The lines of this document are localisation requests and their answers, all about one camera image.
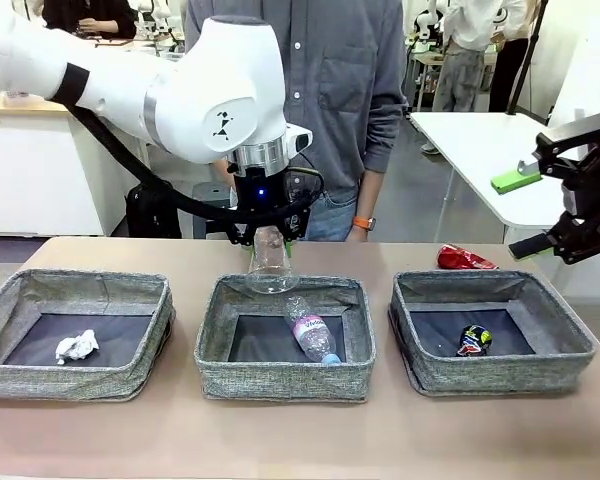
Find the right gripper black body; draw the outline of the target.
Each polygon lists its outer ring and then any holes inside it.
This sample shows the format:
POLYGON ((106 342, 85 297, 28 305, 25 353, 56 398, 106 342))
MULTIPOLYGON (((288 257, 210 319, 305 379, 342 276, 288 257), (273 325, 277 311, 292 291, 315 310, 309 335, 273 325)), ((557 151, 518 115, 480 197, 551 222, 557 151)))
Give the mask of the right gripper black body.
POLYGON ((565 210, 580 220, 600 213, 600 147, 592 148, 562 182, 565 210))

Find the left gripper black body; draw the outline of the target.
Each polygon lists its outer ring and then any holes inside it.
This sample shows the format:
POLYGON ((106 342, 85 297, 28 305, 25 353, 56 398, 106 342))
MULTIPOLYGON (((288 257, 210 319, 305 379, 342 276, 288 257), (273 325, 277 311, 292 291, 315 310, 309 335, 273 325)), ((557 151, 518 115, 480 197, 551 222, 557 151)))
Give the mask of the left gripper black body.
POLYGON ((235 210, 247 213, 270 213, 311 195, 311 169, 288 167, 267 176, 260 167, 237 175, 230 167, 236 195, 235 210))

